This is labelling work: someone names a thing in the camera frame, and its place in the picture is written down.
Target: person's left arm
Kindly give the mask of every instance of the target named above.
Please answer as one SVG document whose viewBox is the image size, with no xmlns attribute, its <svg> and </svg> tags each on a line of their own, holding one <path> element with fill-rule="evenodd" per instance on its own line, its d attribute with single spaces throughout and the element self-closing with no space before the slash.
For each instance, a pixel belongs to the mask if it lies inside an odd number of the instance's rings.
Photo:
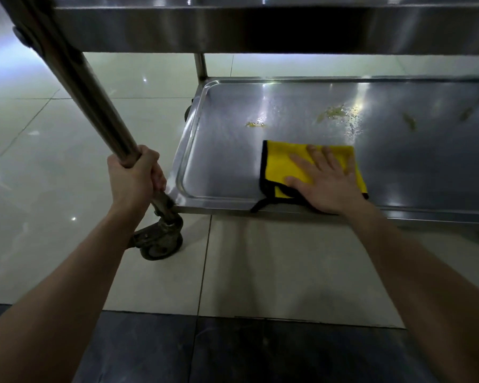
<svg viewBox="0 0 479 383">
<path fill-rule="evenodd" d="M 159 154 L 141 146 L 131 169 L 108 159 L 113 204 L 89 236 L 0 317 L 0 383 L 70 382 L 121 258 L 154 190 L 165 189 Z"/>
</svg>

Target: metal cart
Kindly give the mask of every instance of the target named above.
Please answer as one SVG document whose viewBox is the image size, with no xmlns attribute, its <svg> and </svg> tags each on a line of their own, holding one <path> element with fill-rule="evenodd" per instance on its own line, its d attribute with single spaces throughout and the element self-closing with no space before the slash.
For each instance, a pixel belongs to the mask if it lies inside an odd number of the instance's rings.
<svg viewBox="0 0 479 383">
<path fill-rule="evenodd" d="M 204 53 L 479 55 L 479 0 L 0 0 L 21 42 L 64 85 L 126 167 L 136 142 L 83 51 L 190 52 L 198 87 L 160 221 L 131 246 L 160 259 L 182 243 L 178 212 L 248 214 L 264 139 L 354 145 L 389 218 L 479 229 L 479 76 L 208 76 Z M 295 205 L 278 218 L 336 218 Z"/>
</svg>

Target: cleaning cloth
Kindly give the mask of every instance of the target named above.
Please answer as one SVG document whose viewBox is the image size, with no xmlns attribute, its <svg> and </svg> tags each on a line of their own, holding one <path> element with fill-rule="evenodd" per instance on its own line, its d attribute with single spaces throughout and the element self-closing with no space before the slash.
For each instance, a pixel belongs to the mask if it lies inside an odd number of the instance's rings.
<svg viewBox="0 0 479 383">
<path fill-rule="evenodd" d="M 345 169 L 350 156 L 354 156 L 353 147 L 348 145 L 333 145 L 330 146 L 330 149 L 340 165 Z M 262 142 L 259 185 L 266 198 L 259 201 L 251 209 L 251 212 L 257 212 L 268 204 L 277 203 L 310 206 L 297 190 L 284 184 L 284 178 L 286 176 L 294 176 L 304 183 L 313 182 L 312 179 L 290 159 L 289 156 L 291 154 L 299 155 L 314 164 L 311 155 L 307 152 L 307 145 L 268 140 Z M 368 199 L 369 195 L 367 194 L 367 187 L 356 164 L 355 175 L 357 177 L 357 185 L 360 191 L 364 194 L 364 198 Z"/>
</svg>

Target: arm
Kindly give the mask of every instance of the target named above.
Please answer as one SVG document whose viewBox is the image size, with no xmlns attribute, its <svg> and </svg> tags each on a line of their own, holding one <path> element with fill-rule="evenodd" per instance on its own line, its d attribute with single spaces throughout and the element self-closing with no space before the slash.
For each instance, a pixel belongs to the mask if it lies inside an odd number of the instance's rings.
<svg viewBox="0 0 479 383">
<path fill-rule="evenodd" d="M 479 289 L 363 199 L 353 159 L 344 172 L 328 148 L 309 152 L 316 165 L 292 158 L 313 185 L 292 177 L 286 184 L 320 211 L 349 221 L 434 370 L 447 381 L 479 382 Z"/>
<path fill-rule="evenodd" d="M 166 181 L 159 154 L 141 146 L 131 169 L 108 159 L 113 204 L 44 281 L 0 317 L 0 383 L 70 382 L 87 347 L 128 241 L 154 189 Z"/>
</svg>

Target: cart leg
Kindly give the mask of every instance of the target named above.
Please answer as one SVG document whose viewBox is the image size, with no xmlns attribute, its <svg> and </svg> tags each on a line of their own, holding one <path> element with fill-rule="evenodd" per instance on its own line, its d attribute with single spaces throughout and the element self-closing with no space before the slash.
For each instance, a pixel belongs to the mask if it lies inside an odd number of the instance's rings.
<svg viewBox="0 0 479 383">
<path fill-rule="evenodd" d="M 197 69 L 197 78 L 199 82 L 204 81 L 207 75 L 207 68 L 206 68 L 206 57 L 203 53 L 194 53 L 193 56 L 195 57 L 195 68 Z"/>
<path fill-rule="evenodd" d="M 137 144 L 94 77 L 83 53 L 72 47 L 60 33 L 51 0 L 0 2 L 13 21 L 13 31 L 19 40 L 44 60 L 121 164 L 132 167 L 140 157 Z M 172 210 L 173 202 L 165 193 L 154 193 L 151 203 L 161 218 L 159 228 L 144 229 L 141 236 L 135 233 L 130 244 L 147 247 L 150 257 L 157 257 L 157 250 L 165 257 L 181 246 L 183 220 Z"/>
</svg>

